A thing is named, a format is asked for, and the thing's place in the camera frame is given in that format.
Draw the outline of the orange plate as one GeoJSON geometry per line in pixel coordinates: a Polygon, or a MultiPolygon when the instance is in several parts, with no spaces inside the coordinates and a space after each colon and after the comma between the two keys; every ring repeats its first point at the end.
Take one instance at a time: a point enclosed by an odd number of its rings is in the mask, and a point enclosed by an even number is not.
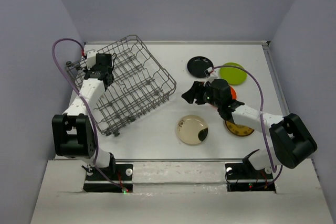
{"type": "Polygon", "coordinates": [[[226,86],[224,88],[213,88],[209,103],[215,108],[220,108],[224,105],[229,105],[236,99],[236,91],[231,86],[226,86]]]}

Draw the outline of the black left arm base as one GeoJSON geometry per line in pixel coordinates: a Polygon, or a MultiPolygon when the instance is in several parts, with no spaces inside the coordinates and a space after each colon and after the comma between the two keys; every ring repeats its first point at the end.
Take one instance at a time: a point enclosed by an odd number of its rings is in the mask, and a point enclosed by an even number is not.
{"type": "Polygon", "coordinates": [[[87,193],[131,193],[133,191],[133,164],[117,163],[113,173],[108,168],[99,172],[90,165],[82,165],[85,170],[83,190],[87,193]]]}

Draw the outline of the cream plate black patch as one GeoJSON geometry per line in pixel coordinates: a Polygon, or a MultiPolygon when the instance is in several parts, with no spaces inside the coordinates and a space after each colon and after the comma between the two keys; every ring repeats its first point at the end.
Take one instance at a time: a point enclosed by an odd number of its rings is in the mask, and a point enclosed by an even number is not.
{"type": "Polygon", "coordinates": [[[177,122],[176,135],[186,145],[200,145],[207,139],[208,124],[197,115],[183,116],[177,122]]]}

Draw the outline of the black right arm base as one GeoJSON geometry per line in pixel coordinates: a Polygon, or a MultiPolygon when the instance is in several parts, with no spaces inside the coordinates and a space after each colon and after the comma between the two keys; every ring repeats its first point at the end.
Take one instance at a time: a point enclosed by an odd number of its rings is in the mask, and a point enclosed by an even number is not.
{"type": "Polygon", "coordinates": [[[243,163],[226,163],[225,180],[228,192],[276,192],[273,175],[263,170],[248,170],[243,163]]]}

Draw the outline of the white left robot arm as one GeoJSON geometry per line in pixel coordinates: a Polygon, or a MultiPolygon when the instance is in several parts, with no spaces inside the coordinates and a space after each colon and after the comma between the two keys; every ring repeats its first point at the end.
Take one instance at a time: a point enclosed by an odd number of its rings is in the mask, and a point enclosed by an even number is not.
{"type": "Polygon", "coordinates": [[[78,158],[94,166],[104,179],[116,174],[112,153],[99,147],[98,132],[90,108],[114,81],[113,55],[91,51],[81,89],[68,109],[52,119],[55,152],[58,156],[78,158]]]}

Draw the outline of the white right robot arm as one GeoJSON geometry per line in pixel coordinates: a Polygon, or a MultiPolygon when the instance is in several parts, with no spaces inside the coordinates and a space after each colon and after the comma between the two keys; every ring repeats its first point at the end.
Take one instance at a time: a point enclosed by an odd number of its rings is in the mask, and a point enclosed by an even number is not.
{"type": "Polygon", "coordinates": [[[244,157],[241,171],[248,178],[253,178],[262,169],[273,166],[294,169],[318,149],[317,143],[298,115],[273,115],[253,109],[234,99],[230,86],[223,79],[214,79],[211,82],[195,81],[181,97],[189,104],[208,103],[217,108],[223,120],[247,126],[271,140],[270,144],[265,144],[265,149],[257,149],[244,157]]]}

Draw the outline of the lime green plate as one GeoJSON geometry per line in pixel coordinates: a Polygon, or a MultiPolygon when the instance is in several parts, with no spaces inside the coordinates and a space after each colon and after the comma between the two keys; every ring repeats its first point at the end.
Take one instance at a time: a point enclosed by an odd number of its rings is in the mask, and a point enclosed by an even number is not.
{"type": "Polygon", "coordinates": [[[241,65],[235,62],[228,62],[224,64],[225,66],[235,66],[235,67],[224,67],[219,69],[219,76],[226,80],[230,85],[240,85],[243,84],[247,78],[247,73],[242,71],[241,65]]]}

